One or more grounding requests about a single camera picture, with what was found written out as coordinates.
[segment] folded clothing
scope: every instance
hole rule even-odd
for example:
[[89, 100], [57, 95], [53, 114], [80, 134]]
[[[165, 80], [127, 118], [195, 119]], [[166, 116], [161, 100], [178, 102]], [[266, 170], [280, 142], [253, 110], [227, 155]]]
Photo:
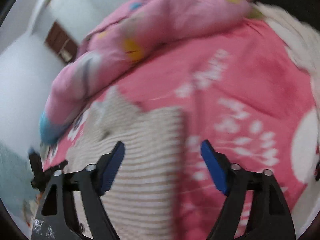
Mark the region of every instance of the folded clothing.
[[157, 46], [226, 30], [250, 10], [246, 0], [131, 0], [124, 4], [84, 39], [77, 60], [53, 81], [40, 120], [42, 141], [55, 143], [89, 97]]
[[[142, 113], [112, 88], [90, 108], [83, 136], [68, 150], [67, 172], [79, 171], [125, 144], [125, 157], [111, 190], [101, 197], [120, 239], [173, 239], [173, 202], [182, 152], [182, 116], [165, 107]], [[79, 222], [90, 236], [79, 194]]]

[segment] white wall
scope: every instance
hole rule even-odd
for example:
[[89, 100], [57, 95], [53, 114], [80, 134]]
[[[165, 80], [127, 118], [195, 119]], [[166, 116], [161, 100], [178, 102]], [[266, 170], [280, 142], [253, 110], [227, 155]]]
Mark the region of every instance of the white wall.
[[22, 35], [38, 0], [16, 0], [0, 27], [0, 54]]
[[39, 118], [64, 67], [36, 36], [24, 34], [0, 56], [0, 140], [20, 156], [39, 149]]

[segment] knit garment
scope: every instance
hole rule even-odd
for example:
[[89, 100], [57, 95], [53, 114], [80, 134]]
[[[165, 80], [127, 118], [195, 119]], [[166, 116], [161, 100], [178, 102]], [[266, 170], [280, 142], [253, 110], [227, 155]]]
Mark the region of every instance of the knit garment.
[[[180, 169], [182, 115], [177, 107], [148, 113], [123, 99], [112, 87], [102, 103], [93, 103], [83, 136], [67, 152], [66, 172], [82, 170], [110, 153], [117, 141], [125, 157], [111, 190], [101, 201], [121, 240], [173, 239], [172, 208]], [[91, 236], [80, 194], [79, 222]]]

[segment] blue gripper pad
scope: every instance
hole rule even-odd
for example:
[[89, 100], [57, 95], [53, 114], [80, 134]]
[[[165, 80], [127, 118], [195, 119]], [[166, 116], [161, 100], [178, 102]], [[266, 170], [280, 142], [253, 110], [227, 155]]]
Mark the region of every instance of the blue gripper pad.
[[201, 143], [201, 155], [207, 165], [211, 178], [217, 188], [224, 195], [228, 194], [229, 188], [227, 184], [226, 171], [219, 165], [217, 158], [215, 157], [215, 150], [212, 148], [210, 142], [205, 140]]
[[115, 150], [116, 151], [111, 156], [111, 159], [109, 160], [108, 165], [102, 175], [102, 184], [100, 189], [101, 194], [104, 194], [111, 189], [113, 181], [116, 178], [116, 175], [124, 158], [124, 144], [122, 142], [118, 143], [118, 147], [115, 148]]

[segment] bed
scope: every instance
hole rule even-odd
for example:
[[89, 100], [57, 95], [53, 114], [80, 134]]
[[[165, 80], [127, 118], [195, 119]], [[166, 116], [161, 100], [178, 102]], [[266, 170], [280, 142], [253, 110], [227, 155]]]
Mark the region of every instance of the bed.
[[[205, 59], [202, 65], [194, 55], [185, 53], [199, 43], [207, 48], [197, 54], [197, 58]], [[112, 83], [144, 111], [164, 106], [183, 109], [186, 150], [178, 184], [180, 205], [175, 211], [181, 239], [205, 239], [224, 201], [199, 155], [203, 139], [209, 139], [217, 151], [248, 170], [274, 171], [293, 210], [297, 237], [313, 220], [310, 218], [315, 216], [318, 195], [313, 178], [318, 160], [316, 106], [310, 77], [295, 67], [285, 48], [266, 24], [246, 20], [230, 32], [163, 46]], [[248, 50], [253, 51], [254, 59], [248, 57]], [[274, 55], [277, 63], [256, 57], [262, 51]], [[65, 135], [51, 146], [44, 168], [65, 159], [68, 149], [82, 135], [91, 103], [103, 101], [109, 88], [90, 98]], [[236, 236], [241, 235], [249, 213], [250, 198]]]

